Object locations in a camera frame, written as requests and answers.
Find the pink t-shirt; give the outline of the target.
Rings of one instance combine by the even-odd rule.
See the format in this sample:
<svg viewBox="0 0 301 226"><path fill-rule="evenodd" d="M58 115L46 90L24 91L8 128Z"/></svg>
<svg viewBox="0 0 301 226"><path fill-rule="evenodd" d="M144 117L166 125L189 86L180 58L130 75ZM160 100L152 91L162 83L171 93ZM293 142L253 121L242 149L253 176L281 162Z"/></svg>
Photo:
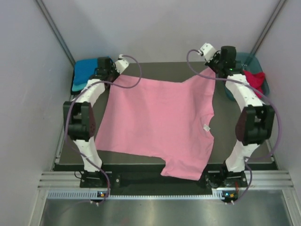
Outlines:
<svg viewBox="0 0 301 226"><path fill-rule="evenodd" d="M209 68L183 82L119 76L109 91L96 148L161 158L161 175L199 180L214 145L213 77Z"/></svg>

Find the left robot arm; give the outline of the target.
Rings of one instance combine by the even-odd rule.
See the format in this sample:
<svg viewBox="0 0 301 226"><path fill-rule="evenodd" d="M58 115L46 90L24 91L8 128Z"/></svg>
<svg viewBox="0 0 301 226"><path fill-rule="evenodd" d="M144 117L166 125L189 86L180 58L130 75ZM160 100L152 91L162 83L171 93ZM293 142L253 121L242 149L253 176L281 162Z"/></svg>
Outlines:
<svg viewBox="0 0 301 226"><path fill-rule="evenodd" d="M105 187L107 176L101 172L102 160L94 141L96 122L93 105L98 97L119 76L116 66L109 57L97 59L97 66L83 90L72 100L63 104L65 135L76 145L75 150L84 162L80 187Z"/></svg>

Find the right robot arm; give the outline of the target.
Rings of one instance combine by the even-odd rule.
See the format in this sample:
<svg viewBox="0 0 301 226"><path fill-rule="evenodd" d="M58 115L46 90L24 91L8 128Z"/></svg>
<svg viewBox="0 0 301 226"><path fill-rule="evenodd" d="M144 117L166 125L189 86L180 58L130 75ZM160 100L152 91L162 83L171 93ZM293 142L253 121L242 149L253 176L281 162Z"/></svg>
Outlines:
<svg viewBox="0 0 301 226"><path fill-rule="evenodd" d="M237 141L230 156L223 163L219 174L206 176L212 188L232 186L243 177L252 153L270 138L275 110L261 101L263 95L256 95L256 89L247 81L246 71L237 64L235 47L223 46L218 51L211 44L205 43L200 50L206 66L217 74L218 79L224 81L225 88L233 95L241 111L235 126Z"/></svg>

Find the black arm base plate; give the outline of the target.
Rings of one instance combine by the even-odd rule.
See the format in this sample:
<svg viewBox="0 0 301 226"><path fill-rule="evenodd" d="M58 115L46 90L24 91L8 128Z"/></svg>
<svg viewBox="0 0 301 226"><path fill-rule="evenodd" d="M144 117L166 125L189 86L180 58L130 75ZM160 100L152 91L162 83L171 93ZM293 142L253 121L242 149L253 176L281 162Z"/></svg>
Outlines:
<svg viewBox="0 0 301 226"><path fill-rule="evenodd" d="M201 188L247 186L245 173L235 173L230 177L224 177L221 173L206 172L198 180L165 177L158 172L80 172L81 188L106 188L110 183L111 188L123 188L129 185L163 185L163 184L196 184Z"/></svg>

